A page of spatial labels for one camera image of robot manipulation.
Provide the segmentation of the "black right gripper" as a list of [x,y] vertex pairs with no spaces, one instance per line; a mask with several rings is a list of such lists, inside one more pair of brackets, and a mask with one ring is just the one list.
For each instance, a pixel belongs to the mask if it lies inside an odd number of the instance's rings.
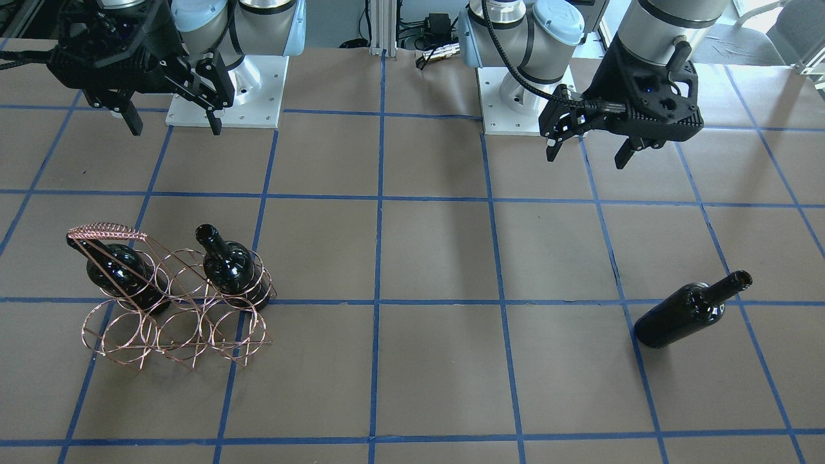
[[235,100],[222,57],[201,57],[194,69],[167,1],[68,1],[46,65],[65,87],[82,89],[89,106],[120,115],[134,136],[144,128],[135,92],[197,103],[216,136],[223,129],[217,112]]

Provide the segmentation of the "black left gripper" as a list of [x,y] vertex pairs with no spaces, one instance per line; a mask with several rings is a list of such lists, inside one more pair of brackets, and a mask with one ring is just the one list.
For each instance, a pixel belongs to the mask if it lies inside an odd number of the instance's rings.
[[621,111],[583,110],[562,93],[554,93],[539,115],[539,132],[547,139],[546,159],[554,162],[571,134],[607,130],[628,137],[615,155],[616,168],[624,169],[635,153],[652,144],[683,142],[702,130],[698,75],[688,60],[692,45],[683,36],[666,44],[675,50],[666,53],[664,64],[651,64],[633,55],[621,38],[614,39],[583,99],[621,104]]

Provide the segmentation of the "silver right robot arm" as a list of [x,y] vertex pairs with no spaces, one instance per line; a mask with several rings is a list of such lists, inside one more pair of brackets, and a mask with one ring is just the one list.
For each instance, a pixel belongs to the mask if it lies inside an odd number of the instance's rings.
[[169,94],[171,126],[276,129],[304,1],[71,1],[50,73],[142,133],[135,94]]

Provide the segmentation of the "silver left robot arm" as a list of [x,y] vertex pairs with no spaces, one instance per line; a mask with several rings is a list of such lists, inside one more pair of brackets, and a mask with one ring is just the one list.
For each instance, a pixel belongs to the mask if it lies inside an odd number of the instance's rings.
[[590,130],[625,136],[622,169],[645,149],[684,142],[704,126],[693,50],[724,11],[722,1],[634,1],[583,92],[563,83],[586,36],[583,14],[566,1],[470,1],[458,19],[469,67],[504,67],[509,106],[538,121],[556,159],[563,143]]

